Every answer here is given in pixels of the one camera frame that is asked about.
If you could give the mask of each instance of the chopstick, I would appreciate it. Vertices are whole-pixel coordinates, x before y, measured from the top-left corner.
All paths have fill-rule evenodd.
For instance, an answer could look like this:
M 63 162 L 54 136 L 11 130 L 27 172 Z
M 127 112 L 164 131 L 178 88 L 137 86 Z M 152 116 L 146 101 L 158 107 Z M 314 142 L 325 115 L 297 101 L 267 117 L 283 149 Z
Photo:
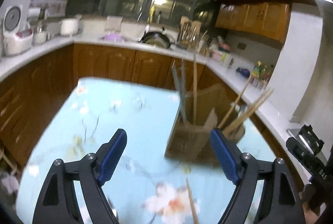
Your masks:
M 225 124 L 225 122 L 227 121 L 228 117 L 230 116 L 231 112 L 234 110 L 235 106 L 238 104 L 239 99 L 242 97 L 243 93 L 245 92 L 246 87 L 250 83 L 250 78 L 251 78 L 251 76 L 249 76 L 249 78 L 247 79 L 247 82 L 246 82 L 243 90 L 238 94 L 238 97 L 236 98 L 235 102 L 233 103 L 233 105 L 230 107 L 230 109 L 227 112 L 227 114 L 224 116 L 224 118 L 220 122 L 220 124 L 218 126 L 219 129 L 222 128 L 222 126 Z
M 274 89 L 268 89 L 263 94 L 261 94 L 258 99 L 252 103 L 249 108 L 241 114 L 237 119 L 235 119 L 232 123 L 227 126 L 222 133 L 225 137 L 228 137 L 229 134 L 237 129 L 237 127 L 242 124 L 249 116 L 251 116 L 266 100 L 267 98 L 273 93 Z
M 194 201 L 193 201 L 193 197 L 192 197 L 192 191 L 191 191 L 191 188 L 189 187 L 189 180 L 187 178 L 186 178 L 186 187 L 187 187 L 188 192 L 189 192 L 189 204 L 191 206 L 191 211 L 192 211 L 192 216 L 193 216 L 193 222 L 194 222 L 194 224 L 199 224 L 198 216 L 196 215 L 196 211 L 195 211 L 195 207 L 194 207 Z
M 193 124 L 196 121 L 196 106 L 198 100 L 198 70 L 196 67 L 196 53 L 194 53 L 193 60 Z

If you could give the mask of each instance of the metal bolt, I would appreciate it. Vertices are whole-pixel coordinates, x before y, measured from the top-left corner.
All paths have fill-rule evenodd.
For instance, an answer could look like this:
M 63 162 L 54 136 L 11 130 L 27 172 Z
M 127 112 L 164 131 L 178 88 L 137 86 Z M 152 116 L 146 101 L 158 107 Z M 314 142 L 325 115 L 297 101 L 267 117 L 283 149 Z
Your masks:
M 280 157 L 276 159 L 276 162 L 278 162 L 279 164 L 284 164 L 284 160 Z
M 89 153 L 87 154 L 87 158 L 90 160 L 90 159 L 93 159 L 95 157 L 95 154 L 94 153 Z
M 242 156 L 245 158 L 245 159 L 250 159 L 252 157 L 251 154 L 249 153 L 242 153 Z
M 56 159 L 53 161 L 53 164 L 55 164 L 56 166 L 59 166 L 61 164 L 61 159 Z

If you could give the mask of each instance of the floral tablecloth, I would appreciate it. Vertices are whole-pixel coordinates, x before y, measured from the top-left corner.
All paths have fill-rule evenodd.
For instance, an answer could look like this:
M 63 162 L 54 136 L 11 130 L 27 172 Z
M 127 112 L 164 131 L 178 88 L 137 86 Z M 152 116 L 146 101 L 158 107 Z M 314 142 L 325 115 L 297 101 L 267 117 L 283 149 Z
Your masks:
M 16 202 L 19 218 L 32 223 L 39 191 L 52 162 L 81 159 L 96 152 L 118 128 L 128 142 L 109 182 L 102 187 L 120 224 L 193 223 L 186 178 L 200 224 L 217 223 L 234 192 L 221 168 L 164 158 L 179 112 L 179 94 L 128 82 L 83 78 L 44 131 L 24 169 Z M 250 120 L 239 149 L 257 159 L 275 156 Z M 247 223 L 253 221 L 262 190 L 257 184 Z M 85 223 L 91 223 L 80 183 L 75 191 Z

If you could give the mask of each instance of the blue gripper pad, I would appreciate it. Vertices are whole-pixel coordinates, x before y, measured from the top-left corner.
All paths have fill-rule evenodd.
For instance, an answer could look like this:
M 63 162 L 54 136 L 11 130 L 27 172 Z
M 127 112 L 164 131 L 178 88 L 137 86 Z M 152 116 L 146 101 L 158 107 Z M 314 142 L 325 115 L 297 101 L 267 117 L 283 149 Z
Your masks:
M 95 177 L 100 186 L 109 181 L 116 169 L 127 144 L 127 134 L 124 129 L 118 129 L 108 143 L 96 152 L 97 160 L 94 168 Z
M 238 149 L 236 144 L 228 141 L 218 128 L 210 132 L 210 144 L 225 176 L 236 185 L 244 171 L 240 158 L 242 152 Z

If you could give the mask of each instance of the white pot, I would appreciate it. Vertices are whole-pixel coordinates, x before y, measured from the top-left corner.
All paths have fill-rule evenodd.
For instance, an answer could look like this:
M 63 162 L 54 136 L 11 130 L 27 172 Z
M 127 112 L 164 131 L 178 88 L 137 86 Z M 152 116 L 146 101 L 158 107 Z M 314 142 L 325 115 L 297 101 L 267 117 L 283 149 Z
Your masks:
M 60 21 L 60 34 L 63 36 L 76 35 L 79 30 L 79 20 L 75 18 L 67 18 Z

